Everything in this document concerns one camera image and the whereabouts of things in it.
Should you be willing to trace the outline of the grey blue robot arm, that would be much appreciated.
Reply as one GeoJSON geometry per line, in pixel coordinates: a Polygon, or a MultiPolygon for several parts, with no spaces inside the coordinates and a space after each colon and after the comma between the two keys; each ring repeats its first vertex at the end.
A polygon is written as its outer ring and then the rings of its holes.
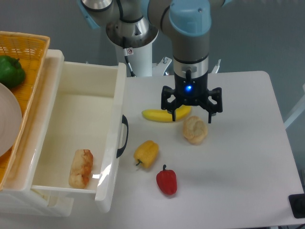
{"type": "Polygon", "coordinates": [[[222,90],[207,87],[211,10],[224,0],[80,0],[92,28],[106,26],[117,60],[131,77],[152,75],[152,43],[159,32],[172,43],[175,87],[164,86],[161,108],[176,120],[182,105],[222,112],[222,90]]]}

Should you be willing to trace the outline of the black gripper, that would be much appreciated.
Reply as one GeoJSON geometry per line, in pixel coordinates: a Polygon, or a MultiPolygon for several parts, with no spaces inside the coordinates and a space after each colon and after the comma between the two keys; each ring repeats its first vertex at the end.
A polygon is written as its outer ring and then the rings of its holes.
{"type": "Polygon", "coordinates": [[[161,109],[172,115],[176,121],[176,109],[182,105],[200,106],[208,112],[208,123],[212,117],[223,111],[222,88],[211,91],[207,89],[208,73],[197,78],[183,78],[174,74],[175,89],[163,86],[161,93],[161,109]]]}

